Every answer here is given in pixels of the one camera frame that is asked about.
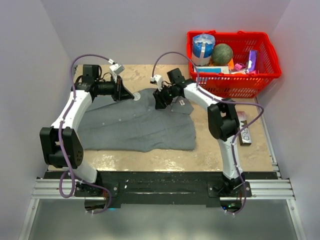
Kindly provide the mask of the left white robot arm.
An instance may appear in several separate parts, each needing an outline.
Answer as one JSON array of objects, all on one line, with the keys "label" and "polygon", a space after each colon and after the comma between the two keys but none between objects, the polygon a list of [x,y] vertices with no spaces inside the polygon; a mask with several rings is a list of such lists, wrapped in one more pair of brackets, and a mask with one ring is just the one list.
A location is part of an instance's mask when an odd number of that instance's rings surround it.
[{"label": "left white robot arm", "polygon": [[104,79],[99,65],[85,64],[71,88],[66,106],[50,127],[40,130],[40,142],[44,161],[58,169],[66,168],[71,177],[71,189],[75,181],[82,180],[86,191],[99,196],[104,190],[101,174],[84,161],[84,149],[77,132],[88,107],[98,96],[111,96],[115,102],[133,99],[134,96],[123,85],[120,73],[124,67],[112,63],[109,67],[110,80]]}]

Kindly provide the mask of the green round ball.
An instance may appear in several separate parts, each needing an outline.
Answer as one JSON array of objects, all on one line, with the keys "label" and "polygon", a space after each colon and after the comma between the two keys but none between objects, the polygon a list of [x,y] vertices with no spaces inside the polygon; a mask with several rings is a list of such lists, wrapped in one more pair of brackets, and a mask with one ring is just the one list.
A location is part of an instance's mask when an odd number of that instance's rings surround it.
[{"label": "green round ball", "polygon": [[225,66],[233,58],[232,48],[225,43],[220,43],[214,46],[212,51],[212,61],[216,66]]}]

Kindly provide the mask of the white blue box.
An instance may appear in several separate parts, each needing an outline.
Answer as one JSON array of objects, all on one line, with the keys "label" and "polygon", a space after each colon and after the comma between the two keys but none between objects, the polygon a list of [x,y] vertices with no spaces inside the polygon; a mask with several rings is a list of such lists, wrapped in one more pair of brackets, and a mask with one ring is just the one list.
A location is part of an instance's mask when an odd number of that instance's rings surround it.
[{"label": "white blue box", "polygon": [[196,70],[199,73],[206,73],[206,74],[229,74],[229,68],[227,66],[197,66],[194,71]]}]

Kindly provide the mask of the red plastic basket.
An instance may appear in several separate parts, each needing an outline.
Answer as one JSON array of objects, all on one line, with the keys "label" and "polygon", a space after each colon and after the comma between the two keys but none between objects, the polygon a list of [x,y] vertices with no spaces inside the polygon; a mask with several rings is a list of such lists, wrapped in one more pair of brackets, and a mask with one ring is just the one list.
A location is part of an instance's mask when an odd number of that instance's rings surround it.
[{"label": "red plastic basket", "polygon": [[233,63],[246,64],[251,50],[257,51],[256,73],[224,74],[201,72],[199,76],[191,63],[189,76],[198,80],[199,85],[208,92],[222,98],[255,98],[273,80],[282,74],[276,50],[269,36],[264,32],[217,32],[205,31],[215,37],[217,44],[227,44],[233,50]]}]

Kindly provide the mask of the grey button shirt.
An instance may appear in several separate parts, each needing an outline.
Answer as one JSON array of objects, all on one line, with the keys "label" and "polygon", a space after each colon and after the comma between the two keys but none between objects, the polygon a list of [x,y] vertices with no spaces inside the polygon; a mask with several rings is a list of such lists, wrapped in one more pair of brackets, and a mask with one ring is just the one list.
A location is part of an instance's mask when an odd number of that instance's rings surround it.
[{"label": "grey button shirt", "polygon": [[139,91],[139,100],[118,102],[110,96],[96,97],[77,129],[83,149],[144,153],[155,149],[194,150],[196,130],[191,103],[180,96],[165,109],[155,109],[153,92],[146,88]]}]

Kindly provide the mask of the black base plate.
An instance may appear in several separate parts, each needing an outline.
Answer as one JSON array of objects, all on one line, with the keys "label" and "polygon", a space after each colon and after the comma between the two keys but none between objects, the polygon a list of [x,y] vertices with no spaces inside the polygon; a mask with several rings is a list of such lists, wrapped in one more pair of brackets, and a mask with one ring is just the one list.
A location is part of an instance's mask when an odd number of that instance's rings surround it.
[{"label": "black base plate", "polygon": [[110,191],[111,209],[122,205],[203,205],[238,210],[253,196],[254,181],[277,180],[275,172],[245,172],[245,186],[227,188],[220,172],[103,171],[99,182]]}]

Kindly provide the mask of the purple snack packet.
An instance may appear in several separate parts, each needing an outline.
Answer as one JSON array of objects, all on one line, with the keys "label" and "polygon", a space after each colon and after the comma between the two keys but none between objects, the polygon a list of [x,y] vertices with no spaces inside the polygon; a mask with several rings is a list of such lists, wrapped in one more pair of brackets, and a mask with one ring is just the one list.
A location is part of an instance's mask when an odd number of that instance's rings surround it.
[{"label": "purple snack packet", "polygon": [[248,63],[247,63],[247,70],[248,72],[254,72],[256,70],[256,63],[257,63],[257,50],[250,50],[248,55]]}]

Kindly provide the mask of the blue white wrapped roll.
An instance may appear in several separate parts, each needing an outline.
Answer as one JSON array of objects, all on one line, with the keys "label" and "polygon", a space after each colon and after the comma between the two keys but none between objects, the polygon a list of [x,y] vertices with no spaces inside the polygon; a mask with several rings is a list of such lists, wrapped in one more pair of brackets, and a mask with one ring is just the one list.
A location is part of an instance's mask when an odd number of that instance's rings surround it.
[{"label": "blue white wrapped roll", "polygon": [[192,38],[192,62],[196,66],[207,66],[212,57],[216,39],[213,35],[202,33]]}]

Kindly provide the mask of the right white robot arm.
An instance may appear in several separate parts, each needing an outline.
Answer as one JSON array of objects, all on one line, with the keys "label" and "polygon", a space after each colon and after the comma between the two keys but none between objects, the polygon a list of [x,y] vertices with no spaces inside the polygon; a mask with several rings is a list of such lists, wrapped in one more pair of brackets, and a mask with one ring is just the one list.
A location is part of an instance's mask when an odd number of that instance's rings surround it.
[{"label": "right white robot arm", "polygon": [[174,98],[183,97],[198,104],[207,112],[208,129],[217,140],[222,157],[222,180],[217,186],[218,194],[235,196],[245,181],[237,147],[240,122],[235,102],[215,96],[191,78],[186,79],[179,68],[167,72],[169,83],[155,74],[150,83],[157,86],[153,92],[157,110],[168,107]]}]

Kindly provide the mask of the dark long box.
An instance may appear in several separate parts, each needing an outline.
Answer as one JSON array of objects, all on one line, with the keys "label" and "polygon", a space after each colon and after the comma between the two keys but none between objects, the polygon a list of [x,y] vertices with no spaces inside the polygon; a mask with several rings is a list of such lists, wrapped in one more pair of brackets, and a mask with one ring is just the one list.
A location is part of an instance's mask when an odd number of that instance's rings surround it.
[{"label": "dark long box", "polygon": [[[248,124],[247,115],[244,111],[238,111],[237,116],[239,120],[239,128],[242,129]],[[250,146],[252,144],[252,138],[248,127],[240,132],[239,143],[241,146]]]}]

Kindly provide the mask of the orange packet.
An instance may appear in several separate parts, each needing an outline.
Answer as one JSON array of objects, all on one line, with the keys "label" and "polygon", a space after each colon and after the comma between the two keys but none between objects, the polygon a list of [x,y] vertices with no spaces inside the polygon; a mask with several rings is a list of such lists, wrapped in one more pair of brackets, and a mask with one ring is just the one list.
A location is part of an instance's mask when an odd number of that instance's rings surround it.
[{"label": "orange packet", "polygon": [[213,63],[212,60],[210,60],[208,66],[210,68],[213,68],[215,73],[224,73],[224,74],[229,74],[235,67],[233,59],[231,59],[230,62],[225,66],[217,66]]}]

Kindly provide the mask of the aluminium rail frame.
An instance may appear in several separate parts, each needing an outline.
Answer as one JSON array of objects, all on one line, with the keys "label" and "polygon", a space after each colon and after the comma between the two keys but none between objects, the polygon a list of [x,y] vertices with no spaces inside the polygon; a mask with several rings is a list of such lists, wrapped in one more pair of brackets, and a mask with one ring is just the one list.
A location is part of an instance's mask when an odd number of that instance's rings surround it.
[{"label": "aluminium rail frame", "polygon": [[[194,151],[88,151],[99,170],[215,174],[222,168],[217,143],[198,106],[192,118],[197,133]],[[250,127],[253,143],[240,146],[242,167],[250,178],[252,197],[236,216],[203,205],[124,204],[91,215],[84,198],[60,197],[56,179],[37,179],[19,238],[21,240],[304,240],[291,181],[281,173],[266,122]]]}]

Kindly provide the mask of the pink small packet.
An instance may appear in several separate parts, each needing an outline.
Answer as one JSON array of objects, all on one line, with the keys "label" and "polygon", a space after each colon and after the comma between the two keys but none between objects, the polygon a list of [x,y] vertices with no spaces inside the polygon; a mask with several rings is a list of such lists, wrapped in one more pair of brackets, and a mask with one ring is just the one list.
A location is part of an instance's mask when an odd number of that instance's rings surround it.
[{"label": "pink small packet", "polygon": [[236,72],[238,72],[238,71],[240,71],[240,70],[242,70],[242,69],[245,69],[246,68],[246,66],[244,65],[244,64],[242,64],[242,63],[236,63],[235,65],[234,65],[234,70],[236,71]]}]

